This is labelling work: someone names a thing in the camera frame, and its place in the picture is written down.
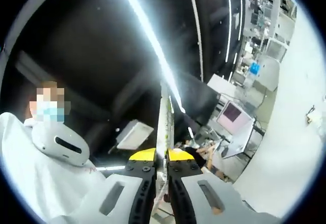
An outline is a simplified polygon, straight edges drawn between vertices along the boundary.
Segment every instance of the person sitting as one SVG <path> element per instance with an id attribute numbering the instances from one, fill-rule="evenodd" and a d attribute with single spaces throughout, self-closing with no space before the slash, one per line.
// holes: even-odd
<path id="1" fill-rule="evenodd" d="M 48 222 L 78 208 L 86 193 L 105 177 L 90 160 L 83 166 L 74 166 L 36 147 L 33 128 L 49 120 L 63 123 L 64 115 L 69 113 L 64 89 L 54 81 L 42 86 L 30 97 L 24 123 L 11 113 L 0 115 L 0 158 L 3 173 L 17 198 Z"/>
<path id="2" fill-rule="evenodd" d="M 216 147 L 215 144 L 210 145 L 208 147 L 195 149 L 190 146 L 190 141 L 186 140 L 182 146 L 183 146 L 183 150 L 186 151 L 195 159 L 197 165 L 202 169 L 202 171 L 203 171 L 203 167 L 206 167 L 210 172 L 218 176 L 220 179 L 222 180 L 225 179 L 223 172 L 218 170 L 212 164 L 212 158 Z"/>

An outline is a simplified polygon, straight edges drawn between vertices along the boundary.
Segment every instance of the computer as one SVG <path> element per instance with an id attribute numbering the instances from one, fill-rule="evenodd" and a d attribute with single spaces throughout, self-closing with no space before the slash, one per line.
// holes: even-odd
<path id="1" fill-rule="evenodd" d="M 232 135 L 230 144 L 223 150 L 222 158 L 242 153 L 249 142 L 255 119 L 238 104 L 229 101 L 218 116 L 217 122 Z"/>
<path id="2" fill-rule="evenodd" d="M 241 127 L 251 120 L 252 117 L 239 105 L 229 101 L 218 116 L 217 122 L 231 135 L 234 135 Z"/>

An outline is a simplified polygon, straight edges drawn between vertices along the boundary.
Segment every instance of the blue object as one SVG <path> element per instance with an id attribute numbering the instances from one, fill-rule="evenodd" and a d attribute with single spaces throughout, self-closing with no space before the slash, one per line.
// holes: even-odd
<path id="1" fill-rule="evenodd" d="M 251 66 L 250 66 L 249 71 L 251 73 L 253 73 L 254 75 L 257 75 L 258 74 L 258 71 L 259 71 L 259 68 L 260 68 L 260 65 L 258 65 L 256 63 L 252 63 Z"/>

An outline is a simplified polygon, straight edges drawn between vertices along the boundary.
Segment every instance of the vr headset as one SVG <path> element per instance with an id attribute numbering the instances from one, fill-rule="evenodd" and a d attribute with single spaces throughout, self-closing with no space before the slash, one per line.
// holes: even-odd
<path id="1" fill-rule="evenodd" d="M 83 166 L 90 157 L 86 141 L 63 123 L 39 122 L 32 128 L 35 147 L 45 155 Z"/>

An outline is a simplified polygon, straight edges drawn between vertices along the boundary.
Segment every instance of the white cloth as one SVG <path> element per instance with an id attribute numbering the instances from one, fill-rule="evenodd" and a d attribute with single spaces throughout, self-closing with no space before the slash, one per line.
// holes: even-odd
<path id="1" fill-rule="evenodd" d="M 13 187 L 41 219 L 49 221 L 70 214 L 105 177 L 89 160 L 76 167 L 40 152 L 32 142 L 34 123 L 28 119 L 24 126 L 13 114 L 1 114 L 1 156 Z"/>

